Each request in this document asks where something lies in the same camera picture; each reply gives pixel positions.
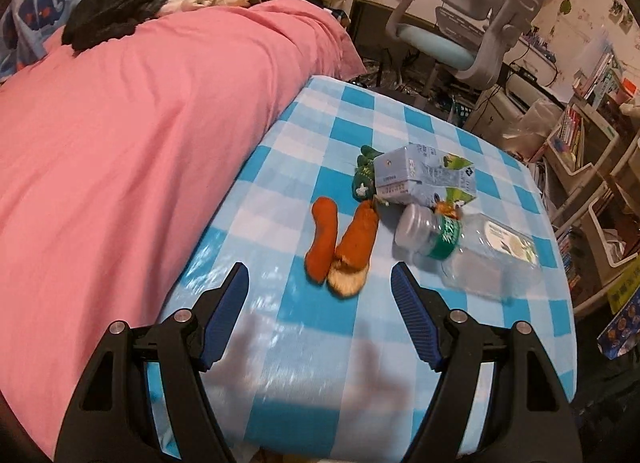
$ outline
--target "office chair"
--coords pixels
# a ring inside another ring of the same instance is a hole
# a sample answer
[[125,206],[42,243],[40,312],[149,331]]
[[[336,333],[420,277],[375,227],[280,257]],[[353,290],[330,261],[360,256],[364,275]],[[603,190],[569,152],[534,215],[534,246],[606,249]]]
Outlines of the office chair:
[[485,21],[484,31],[459,14],[436,8],[438,35],[410,24],[400,24],[414,0],[402,0],[386,23],[386,32],[396,42],[407,43],[436,60],[436,67],[425,83],[414,106],[423,109],[438,75],[438,64],[452,70],[455,77],[478,90],[493,86],[500,74],[502,60],[530,29],[544,0],[442,0],[457,12]]

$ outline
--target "blue and white tablecloth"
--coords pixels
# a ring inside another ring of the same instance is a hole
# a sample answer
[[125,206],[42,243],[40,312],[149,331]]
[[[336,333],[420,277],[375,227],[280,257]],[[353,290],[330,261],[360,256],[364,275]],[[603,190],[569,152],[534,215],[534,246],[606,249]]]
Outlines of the blue and white tablecloth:
[[[181,275],[161,319],[218,287],[233,263],[249,269],[250,289],[220,362],[203,376],[226,438],[281,453],[350,461],[400,461],[439,375],[418,360],[391,295],[398,259],[393,229],[381,221],[369,277],[356,299],[338,300],[310,284],[303,257],[314,238],[310,206],[338,205],[340,232],[357,202],[351,179],[359,147],[390,151],[409,141],[476,165],[478,199],[465,207],[532,236],[544,272],[544,297],[508,302],[446,289],[436,273],[411,266],[424,287],[480,323],[531,322],[569,398],[576,343],[569,289],[551,225],[529,172],[464,130],[386,96],[313,77],[247,161]],[[478,445],[492,379],[484,364],[463,451]],[[175,442],[150,374],[162,443]]]

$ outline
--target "pink bedsheet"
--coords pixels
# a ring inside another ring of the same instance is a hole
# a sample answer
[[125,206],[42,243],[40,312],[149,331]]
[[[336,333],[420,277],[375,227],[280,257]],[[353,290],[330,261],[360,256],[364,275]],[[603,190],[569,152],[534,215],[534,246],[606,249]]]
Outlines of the pink bedsheet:
[[276,0],[176,13],[76,58],[53,46],[0,88],[0,389],[48,455],[108,324],[156,320],[307,79],[362,72],[328,13]]

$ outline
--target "clear plastic bottle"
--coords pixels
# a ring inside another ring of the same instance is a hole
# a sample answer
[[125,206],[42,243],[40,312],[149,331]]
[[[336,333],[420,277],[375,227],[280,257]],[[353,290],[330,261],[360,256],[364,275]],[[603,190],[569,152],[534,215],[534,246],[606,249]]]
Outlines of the clear plastic bottle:
[[530,296],[542,269],[530,237],[469,214],[462,221],[409,205],[396,228],[396,244],[442,261],[444,283],[492,299]]

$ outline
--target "silver bolt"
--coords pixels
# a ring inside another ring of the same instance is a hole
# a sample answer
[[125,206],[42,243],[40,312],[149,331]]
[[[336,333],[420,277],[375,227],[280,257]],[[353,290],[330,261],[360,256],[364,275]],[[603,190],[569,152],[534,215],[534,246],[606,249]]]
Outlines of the silver bolt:
[[531,328],[531,324],[529,324],[528,322],[518,322],[516,324],[516,329],[522,333],[523,335],[528,335],[530,332],[533,331],[533,329]]
[[174,319],[176,322],[187,322],[191,319],[191,311],[188,309],[178,309],[174,313]]
[[469,318],[469,315],[462,311],[462,309],[454,309],[451,313],[449,313],[449,318],[457,324],[462,324],[466,322],[466,319]]
[[113,335],[119,335],[124,331],[124,328],[126,328],[126,326],[127,325],[123,321],[118,320],[111,323],[111,325],[109,326],[109,332]]

